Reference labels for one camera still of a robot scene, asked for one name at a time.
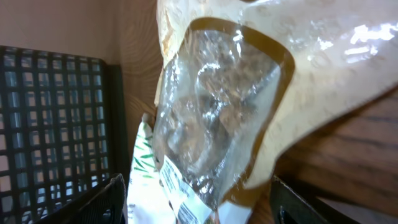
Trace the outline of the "beige nut snack pouch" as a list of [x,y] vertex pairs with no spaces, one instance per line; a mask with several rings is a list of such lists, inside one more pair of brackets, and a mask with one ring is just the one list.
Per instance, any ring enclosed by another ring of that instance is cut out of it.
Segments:
[[245,223],[290,146],[397,83],[397,1],[162,0],[155,164],[180,223]]

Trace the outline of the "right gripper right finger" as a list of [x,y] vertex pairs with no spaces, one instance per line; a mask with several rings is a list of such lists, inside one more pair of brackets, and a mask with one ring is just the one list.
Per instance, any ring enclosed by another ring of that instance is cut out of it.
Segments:
[[315,195],[316,189],[304,183],[273,176],[269,203],[277,224],[359,224]]

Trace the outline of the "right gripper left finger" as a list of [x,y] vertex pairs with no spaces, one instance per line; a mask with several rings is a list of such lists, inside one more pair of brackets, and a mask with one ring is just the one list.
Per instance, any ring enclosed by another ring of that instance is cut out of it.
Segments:
[[114,174],[35,224],[120,224],[125,199],[124,177]]

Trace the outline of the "white tube with gold cap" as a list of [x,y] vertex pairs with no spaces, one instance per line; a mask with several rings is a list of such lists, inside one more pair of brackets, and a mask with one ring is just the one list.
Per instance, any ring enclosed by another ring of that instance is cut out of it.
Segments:
[[154,117],[143,114],[133,145],[126,197],[128,224],[176,224],[152,152]]

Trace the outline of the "grey plastic shopping basket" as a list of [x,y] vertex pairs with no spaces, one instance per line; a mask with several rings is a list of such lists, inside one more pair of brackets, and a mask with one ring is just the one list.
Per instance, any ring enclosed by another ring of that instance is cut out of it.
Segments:
[[114,174],[127,188],[121,68],[1,47],[1,222],[35,223]]

